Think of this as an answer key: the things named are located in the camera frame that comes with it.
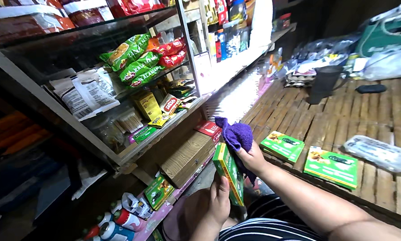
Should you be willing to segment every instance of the cardboard box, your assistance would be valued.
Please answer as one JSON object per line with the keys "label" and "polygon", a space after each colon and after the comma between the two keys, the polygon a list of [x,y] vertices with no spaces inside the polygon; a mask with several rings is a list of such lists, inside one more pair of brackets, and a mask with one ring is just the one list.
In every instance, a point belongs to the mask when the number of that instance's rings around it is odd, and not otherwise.
{"label": "cardboard box", "polygon": [[133,99],[143,116],[150,121],[162,114],[159,104],[150,91],[140,91],[133,96]]}
{"label": "cardboard box", "polygon": [[358,160],[353,157],[311,146],[303,172],[355,190],[357,188],[357,162]]}
{"label": "cardboard box", "polygon": [[215,150],[213,162],[217,172],[227,177],[230,184],[229,198],[234,205],[244,205],[244,178],[238,170],[236,162],[229,153],[226,143],[219,142]]}
{"label": "cardboard box", "polygon": [[214,122],[208,120],[201,120],[195,130],[200,133],[211,136],[213,139],[214,145],[217,144],[220,140],[221,136],[221,128],[219,128]]}
{"label": "cardboard box", "polygon": [[305,143],[286,134],[273,131],[262,142],[260,147],[283,160],[296,162]]}
{"label": "cardboard box", "polygon": [[144,190],[144,194],[146,195],[151,207],[157,211],[174,190],[175,188],[160,173],[154,182]]}

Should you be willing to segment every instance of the purple cloth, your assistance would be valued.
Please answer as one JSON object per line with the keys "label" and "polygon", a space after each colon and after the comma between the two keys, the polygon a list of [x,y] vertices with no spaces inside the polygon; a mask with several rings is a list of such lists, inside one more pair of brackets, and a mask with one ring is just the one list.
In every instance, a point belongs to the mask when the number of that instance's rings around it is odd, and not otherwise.
{"label": "purple cloth", "polygon": [[[241,147],[247,152],[251,150],[253,133],[249,125],[243,123],[229,125],[227,118],[223,117],[215,117],[215,124],[222,129],[221,135],[231,151],[239,151]],[[232,156],[235,158],[239,171],[245,174],[245,177],[248,176],[254,185],[256,175],[244,166],[244,163],[236,153],[232,153]]]}

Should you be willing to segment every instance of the white plastic bag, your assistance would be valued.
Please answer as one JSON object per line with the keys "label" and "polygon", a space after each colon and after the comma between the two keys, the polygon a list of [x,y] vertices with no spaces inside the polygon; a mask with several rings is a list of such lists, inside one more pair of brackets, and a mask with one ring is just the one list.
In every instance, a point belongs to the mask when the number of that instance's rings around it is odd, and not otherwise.
{"label": "white plastic bag", "polygon": [[366,80],[401,78],[401,46],[374,53],[365,66]]}

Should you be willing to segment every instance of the black pitcher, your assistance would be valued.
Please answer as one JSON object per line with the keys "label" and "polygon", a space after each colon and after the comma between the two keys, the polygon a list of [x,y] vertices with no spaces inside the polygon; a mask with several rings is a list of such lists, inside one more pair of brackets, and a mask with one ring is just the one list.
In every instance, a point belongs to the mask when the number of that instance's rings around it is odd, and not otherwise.
{"label": "black pitcher", "polygon": [[337,90],[342,87],[349,77],[349,73],[346,72],[346,78],[342,80],[342,83],[333,89],[340,74],[343,71],[342,66],[330,65],[321,68],[315,68],[317,76],[312,84],[311,93],[307,99],[307,102],[311,105],[317,105],[321,102],[324,97],[331,96],[333,90]]}

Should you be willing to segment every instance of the wooden box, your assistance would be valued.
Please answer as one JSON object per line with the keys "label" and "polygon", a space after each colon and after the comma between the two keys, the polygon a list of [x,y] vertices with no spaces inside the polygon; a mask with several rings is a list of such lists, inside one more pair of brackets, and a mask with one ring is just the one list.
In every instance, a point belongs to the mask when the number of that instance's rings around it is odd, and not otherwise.
{"label": "wooden box", "polygon": [[175,188],[182,188],[214,149],[211,137],[191,130],[187,140],[161,164]]}

